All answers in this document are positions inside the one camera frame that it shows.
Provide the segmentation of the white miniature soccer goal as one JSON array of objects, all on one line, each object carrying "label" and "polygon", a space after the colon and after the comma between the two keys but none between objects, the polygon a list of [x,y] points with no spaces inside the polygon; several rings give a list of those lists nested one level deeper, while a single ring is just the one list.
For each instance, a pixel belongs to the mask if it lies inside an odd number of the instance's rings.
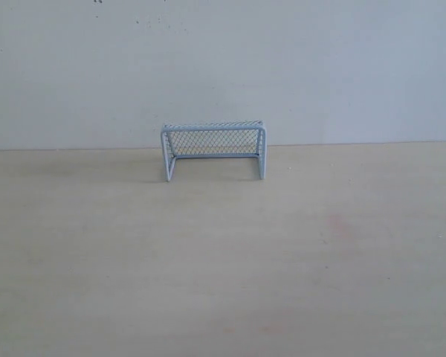
[{"label": "white miniature soccer goal", "polygon": [[254,158],[259,177],[266,177],[267,130],[261,120],[164,124],[160,139],[167,181],[176,161],[206,158]]}]

